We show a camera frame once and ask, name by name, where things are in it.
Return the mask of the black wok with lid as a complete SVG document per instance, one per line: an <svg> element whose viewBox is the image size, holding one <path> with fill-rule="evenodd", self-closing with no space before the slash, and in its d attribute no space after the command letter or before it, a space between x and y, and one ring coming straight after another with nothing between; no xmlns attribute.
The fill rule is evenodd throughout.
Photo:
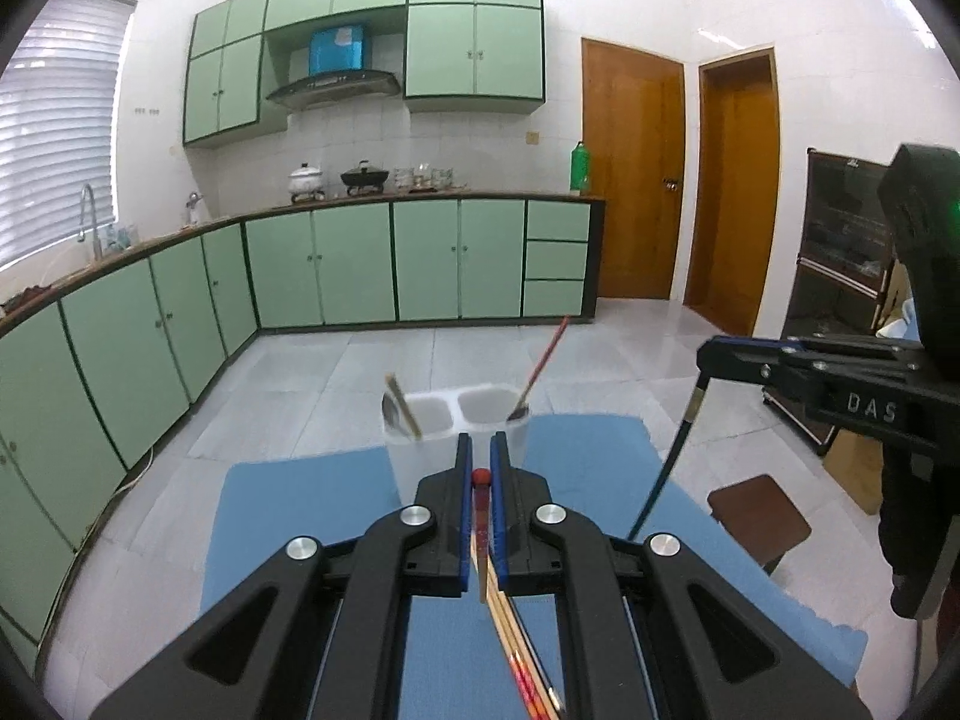
<svg viewBox="0 0 960 720"><path fill-rule="evenodd" d="M370 161L361 160L352 169L342 172L340 180L347 189L348 197L361 197L361 195L381 195L390 175L387 169L371 166Z"/></svg>

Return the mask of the white window blinds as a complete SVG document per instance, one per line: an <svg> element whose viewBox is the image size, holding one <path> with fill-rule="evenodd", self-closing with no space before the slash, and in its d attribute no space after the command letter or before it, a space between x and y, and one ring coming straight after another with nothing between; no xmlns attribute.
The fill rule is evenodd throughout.
<svg viewBox="0 0 960 720"><path fill-rule="evenodd" d="M132 0L47 0L2 73L2 263L117 220L114 114Z"/></svg>

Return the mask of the black plastic spoon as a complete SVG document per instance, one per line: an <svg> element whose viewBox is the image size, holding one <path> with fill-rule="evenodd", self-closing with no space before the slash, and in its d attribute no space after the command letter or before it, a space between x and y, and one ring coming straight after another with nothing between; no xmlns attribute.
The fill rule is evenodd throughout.
<svg viewBox="0 0 960 720"><path fill-rule="evenodd" d="M509 413L509 416L506 418L507 422L516 421L516 419L523 419L527 416L529 412L529 407L527 405L517 406L514 410Z"/></svg>

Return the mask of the metal spoon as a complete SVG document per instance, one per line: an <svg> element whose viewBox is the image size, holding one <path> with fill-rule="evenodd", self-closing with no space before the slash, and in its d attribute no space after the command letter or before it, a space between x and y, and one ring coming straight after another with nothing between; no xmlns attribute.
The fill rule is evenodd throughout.
<svg viewBox="0 0 960 720"><path fill-rule="evenodd" d="M384 421L384 424L386 424L389 429L400 434L407 434L409 432L409 428L407 424L405 424L405 419L402 418L398 405L395 403L394 397L391 394L382 395L381 413L382 421Z"/></svg>

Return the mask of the bamboo chopstick red end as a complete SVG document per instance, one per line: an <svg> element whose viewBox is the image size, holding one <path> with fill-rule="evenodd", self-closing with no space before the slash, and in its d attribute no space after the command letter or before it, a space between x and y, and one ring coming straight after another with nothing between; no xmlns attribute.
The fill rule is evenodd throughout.
<svg viewBox="0 0 960 720"><path fill-rule="evenodd" d="M488 542L490 541L490 493L491 472L488 468L475 468L472 472L473 493L473 543L475 543L475 567L478 575L478 598L487 603L488 587Z"/></svg>
<svg viewBox="0 0 960 720"><path fill-rule="evenodd" d="M487 600L496 635L500 639L501 649L505 652L509 671L516 683L527 717L540 718L540 720L560 717L560 712L551 699L547 683L537 670L534 652L527 645L521 632L519 616L509 603L508 597L496 587L491 559L487 559L485 600Z"/></svg>

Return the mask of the blue box above hood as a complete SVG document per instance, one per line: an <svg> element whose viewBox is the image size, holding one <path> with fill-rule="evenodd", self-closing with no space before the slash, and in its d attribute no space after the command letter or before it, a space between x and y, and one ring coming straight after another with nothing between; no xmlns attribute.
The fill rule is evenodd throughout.
<svg viewBox="0 0 960 720"><path fill-rule="evenodd" d="M370 43L366 26L336 26L314 32L308 47L308 73L366 70L370 66Z"/></svg>

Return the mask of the left wooden door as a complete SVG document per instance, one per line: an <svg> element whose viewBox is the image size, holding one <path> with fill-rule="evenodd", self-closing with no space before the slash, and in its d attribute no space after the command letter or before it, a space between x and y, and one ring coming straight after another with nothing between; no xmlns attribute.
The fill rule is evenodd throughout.
<svg viewBox="0 0 960 720"><path fill-rule="evenodd" d="M599 294L669 298L685 169L683 67L596 39L581 49L589 192L605 200Z"/></svg>

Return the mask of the blue table mat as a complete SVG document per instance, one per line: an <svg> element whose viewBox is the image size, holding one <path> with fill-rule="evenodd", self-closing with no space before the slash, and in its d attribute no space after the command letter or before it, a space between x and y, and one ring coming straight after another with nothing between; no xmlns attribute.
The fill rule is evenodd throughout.
<svg viewBox="0 0 960 720"><path fill-rule="evenodd" d="M523 460L461 437L412 502L382 449L233 466L202 616L99 715L514 717L469 575L488 458L493 577L560 661L568 717L864 717L862 635L782 593L682 489L623 538L661 465L640 437L633 419L539 416Z"/></svg>

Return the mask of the white twin utensil holder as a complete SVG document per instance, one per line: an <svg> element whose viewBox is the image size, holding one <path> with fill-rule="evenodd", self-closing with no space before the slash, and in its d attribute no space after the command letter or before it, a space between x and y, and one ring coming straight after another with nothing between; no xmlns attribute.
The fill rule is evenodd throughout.
<svg viewBox="0 0 960 720"><path fill-rule="evenodd" d="M508 439L511 465L523 466L530 411L523 419L506 421L519 395L521 392L516 387L505 383L407 395L423 437L415 440L410 433L396 433L382 421L382 435L400 504L412 504L423 478L454 466L457 441L462 434L467 434L472 441L473 465L490 466L491 441L494 434L503 431Z"/></svg>

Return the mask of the green bottle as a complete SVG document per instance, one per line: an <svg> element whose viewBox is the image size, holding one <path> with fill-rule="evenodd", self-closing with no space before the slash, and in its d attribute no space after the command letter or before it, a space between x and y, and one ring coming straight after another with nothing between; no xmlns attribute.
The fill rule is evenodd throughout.
<svg viewBox="0 0 960 720"><path fill-rule="evenodd" d="M569 190L584 193L589 187L590 153L584 142L576 143L569 155Z"/></svg>

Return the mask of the chrome sink faucet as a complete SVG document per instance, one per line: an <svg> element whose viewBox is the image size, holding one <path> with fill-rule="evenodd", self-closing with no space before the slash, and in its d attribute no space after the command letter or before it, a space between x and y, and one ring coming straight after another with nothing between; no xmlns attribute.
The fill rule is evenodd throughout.
<svg viewBox="0 0 960 720"><path fill-rule="evenodd" d="M80 193L78 241L89 241L93 262L103 260L103 244L99 239L98 207L96 206L93 187L89 184L83 184L82 193Z"/></svg>

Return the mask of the small brown stool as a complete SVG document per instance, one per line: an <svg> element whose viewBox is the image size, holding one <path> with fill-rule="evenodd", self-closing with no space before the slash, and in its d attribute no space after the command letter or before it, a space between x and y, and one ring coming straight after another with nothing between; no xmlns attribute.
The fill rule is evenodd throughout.
<svg viewBox="0 0 960 720"><path fill-rule="evenodd" d="M770 475L757 475L708 494L717 520L767 574L811 536L812 528Z"/></svg>

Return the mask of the dark glass display cabinet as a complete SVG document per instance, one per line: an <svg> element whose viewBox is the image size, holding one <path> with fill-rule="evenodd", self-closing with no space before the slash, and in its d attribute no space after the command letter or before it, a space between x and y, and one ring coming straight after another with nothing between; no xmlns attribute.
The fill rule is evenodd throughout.
<svg viewBox="0 0 960 720"><path fill-rule="evenodd" d="M877 189L887 168L807 151L804 223L782 338L870 335L895 257Z"/></svg>

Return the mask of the wooden door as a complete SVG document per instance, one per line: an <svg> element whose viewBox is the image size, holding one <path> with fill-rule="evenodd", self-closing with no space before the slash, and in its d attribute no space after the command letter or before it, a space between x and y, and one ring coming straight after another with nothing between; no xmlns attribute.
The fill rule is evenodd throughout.
<svg viewBox="0 0 960 720"><path fill-rule="evenodd" d="M605 200L599 294L669 298L685 169L683 67L596 39L581 49L589 192Z"/></svg>
<svg viewBox="0 0 960 720"><path fill-rule="evenodd" d="M752 333L770 265L781 167L775 53L700 67L700 160L683 302L729 335Z"/></svg>

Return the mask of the right wooden door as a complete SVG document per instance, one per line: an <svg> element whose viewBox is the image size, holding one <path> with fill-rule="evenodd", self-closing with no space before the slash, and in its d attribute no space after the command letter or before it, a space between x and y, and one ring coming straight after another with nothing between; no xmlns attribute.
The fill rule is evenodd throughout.
<svg viewBox="0 0 960 720"><path fill-rule="evenodd" d="M775 53L700 67L700 160L683 302L729 335L752 333L770 265L781 167Z"/></svg>

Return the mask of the cardboard box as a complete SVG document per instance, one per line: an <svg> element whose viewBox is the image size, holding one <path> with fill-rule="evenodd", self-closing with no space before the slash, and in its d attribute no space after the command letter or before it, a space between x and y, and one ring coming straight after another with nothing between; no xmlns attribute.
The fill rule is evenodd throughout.
<svg viewBox="0 0 960 720"><path fill-rule="evenodd" d="M850 431L838 431L823 457L823 470L867 515L882 505L882 466L882 444Z"/></svg>

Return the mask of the white cooking pot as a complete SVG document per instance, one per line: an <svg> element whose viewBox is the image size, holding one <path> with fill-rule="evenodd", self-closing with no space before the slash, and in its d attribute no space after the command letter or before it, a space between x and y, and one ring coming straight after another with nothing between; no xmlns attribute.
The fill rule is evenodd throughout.
<svg viewBox="0 0 960 720"><path fill-rule="evenodd" d="M291 202L320 202L325 199L324 174L322 169L302 163L288 177L288 193Z"/></svg>

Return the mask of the green lower kitchen cabinets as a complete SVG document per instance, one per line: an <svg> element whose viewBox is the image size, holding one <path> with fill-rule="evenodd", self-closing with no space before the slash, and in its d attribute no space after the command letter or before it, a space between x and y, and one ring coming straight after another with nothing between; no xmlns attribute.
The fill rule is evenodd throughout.
<svg viewBox="0 0 960 720"><path fill-rule="evenodd" d="M218 221L43 289L2 322L2 635L34 667L128 472L254 337L586 320L604 205L438 192Z"/></svg>

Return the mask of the black range hood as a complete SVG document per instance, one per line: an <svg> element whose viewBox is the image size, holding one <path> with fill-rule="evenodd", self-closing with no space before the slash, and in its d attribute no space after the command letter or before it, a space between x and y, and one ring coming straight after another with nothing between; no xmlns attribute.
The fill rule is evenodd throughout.
<svg viewBox="0 0 960 720"><path fill-rule="evenodd" d="M301 112L359 96L397 96L398 93L400 85L390 71L353 68L304 76L275 89L267 99L285 109Z"/></svg>

